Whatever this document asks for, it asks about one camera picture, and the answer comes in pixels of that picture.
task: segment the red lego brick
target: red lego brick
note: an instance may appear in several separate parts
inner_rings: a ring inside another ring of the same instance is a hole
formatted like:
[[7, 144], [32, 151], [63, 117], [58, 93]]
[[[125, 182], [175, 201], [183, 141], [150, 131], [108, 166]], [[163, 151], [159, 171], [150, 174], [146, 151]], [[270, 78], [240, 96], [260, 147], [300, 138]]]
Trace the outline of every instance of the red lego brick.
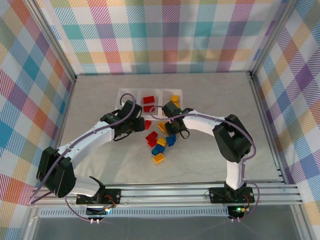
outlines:
[[153, 108], [155, 105], [149, 105], [149, 106], [144, 106], [143, 107], [143, 111], [145, 112], [145, 113], [149, 113], [150, 112], [150, 109], [151, 108]]
[[150, 133], [148, 136], [145, 137], [145, 139], [150, 142], [154, 139], [156, 139], [156, 137], [158, 137], [158, 133], [156, 133], [155, 131], [153, 131], [152, 133]]
[[145, 120], [145, 129], [148, 130], [150, 128], [150, 126], [151, 126], [151, 121]]
[[143, 103], [144, 104], [152, 104], [155, 102], [155, 97], [154, 96], [146, 96], [143, 98]]
[[152, 139], [150, 141], [148, 141], [148, 144], [150, 147], [154, 147], [155, 145], [157, 145], [157, 139]]

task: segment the colorful checkered backdrop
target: colorful checkered backdrop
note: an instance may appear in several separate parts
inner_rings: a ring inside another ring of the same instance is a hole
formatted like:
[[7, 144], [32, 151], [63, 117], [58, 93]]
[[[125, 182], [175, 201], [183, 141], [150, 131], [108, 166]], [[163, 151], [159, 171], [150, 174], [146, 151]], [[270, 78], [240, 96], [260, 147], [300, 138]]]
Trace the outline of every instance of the colorful checkered backdrop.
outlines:
[[300, 0], [258, 73], [280, 159], [320, 239], [320, 0]]
[[287, 0], [37, 1], [76, 72], [149, 74], [248, 71]]
[[0, 1], [0, 240], [18, 237], [72, 81], [22, 0]]

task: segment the gray floor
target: gray floor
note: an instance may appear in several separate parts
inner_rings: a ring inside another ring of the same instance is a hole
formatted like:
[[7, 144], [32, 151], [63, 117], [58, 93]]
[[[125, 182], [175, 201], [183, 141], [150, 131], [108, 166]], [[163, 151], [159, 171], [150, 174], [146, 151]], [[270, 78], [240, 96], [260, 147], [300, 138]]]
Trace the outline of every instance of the gray floor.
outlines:
[[259, 206], [242, 223], [226, 217], [108, 218], [90, 225], [77, 218], [40, 218], [33, 240], [298, 240], [289, 206]]
[[[195, 73], [152, 75], [79, 76], [71, 100], [62, 145], [92, 128], [100, 117], [115, 109], [119, 88], [182, 89], [183, 107], [216, 117], [235, 114], [251, 134], [257, 155], [246, 164], [247, 180], [277, 180], [278, 174], [263, 130], [246, 73]], [[145, 137], [151, 129], [108, 142], [86, 157], [75, 169], [77, 175], [94, 176], [104, 184], [215, 182], [227, 176], [226, 160], [215, 139], [192, 130], [164, 152], [155, 164]]]

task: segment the yellow lego brick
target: yellow lego brick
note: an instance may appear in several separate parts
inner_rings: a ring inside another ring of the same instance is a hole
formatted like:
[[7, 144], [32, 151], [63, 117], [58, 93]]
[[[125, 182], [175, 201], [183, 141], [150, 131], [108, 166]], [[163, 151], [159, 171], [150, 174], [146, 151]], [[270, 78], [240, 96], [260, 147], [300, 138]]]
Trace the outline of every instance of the yellow lego brick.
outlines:
[[159, 153], [158, 155], [153, 157], [153, 161], [158, 164], [160, 162], [162, 162], [163, 160], [165, 160], [165, 157], [162, 153]]
[[158, 127], [161, 129], [162, 132], [167, 132], [165, 124], [162, 121], [158, 123]]
[[178, 101], [179, 101], [179, 96], [177, 96], [177, 95], [172, 95], [171, 101], [177, 104]]
[[156, 141], [157, 144], [161, 145], [161, 146], [165, 146], [167, 141], [161, 137], [159, 137], [158, 141]]

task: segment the lego brick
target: lego brick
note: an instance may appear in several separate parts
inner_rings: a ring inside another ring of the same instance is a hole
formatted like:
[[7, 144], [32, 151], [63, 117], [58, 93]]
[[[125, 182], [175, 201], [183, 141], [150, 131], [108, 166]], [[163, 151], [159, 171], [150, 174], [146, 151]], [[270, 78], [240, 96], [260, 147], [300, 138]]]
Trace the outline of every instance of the lego brick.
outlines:
[[158, 127], [161, 129], [162, 132], [167, 132], [165, 124], [162, 121], [158, 123]]
[[159, 137], [159, 139], [158, 139], [158, 141], [156, 143], [161, 145], [161, 146], [165, 146], [167, 142], [162, 137]]
[[153, 131], [152, 133], [150, 133], [148, 136], [145, 137], [145, 139], [150, 142], [153, 139], [156, 139], [156, 137], [158, 137], [158, 133], [156, 133], [155, 131]]
[[177, 96], [177, 95], [172, 95], [171, 101], [177, 104], [178, 101], [179, 101], [179, 96]]
[[155, 105], [149, 105], [149, 106], [143, 106], [143, 111], [145, 113], [149, 113], [150, 112], [150, 109], [153, 108]]
[[164, 146], [157, 144], [154, 149], [157, 150], [159, 153], [163, 154], [166, 148]]
[[153, 161], [158, 164], [160, 162], [162, 162], [163, 160], [165, 160], [165, 157], [162, 153], [159, 153], [158, 155], [153, 157]]
[[150, 128], [152, 122], [149, 120], [145, 120], [144, 123], [145, 123], [145, 129], [148, 130]]
[[176, 142], [176, 141], [174, 140], [173, 137], [167, 136], [167, 137], [165, 138], [165, 140], [166, 140], [166, 144], [168, 145], [168, 147], [171, 147], [171, 146], [175, 145], [175, 142]]
[[159, 151], [157, 149], [152, 149], [151, 153], [155, 156], [157, 156], [159, 154]]
[[143, 98], [143, 103], [144, 104], [152, 104], [155, 102], [155, 97], [154, 96], [146, 96]]
[[155, 145], [157, 145], [157, 139], [151, 139], [148, 141], [148, 145], [153, 148]]

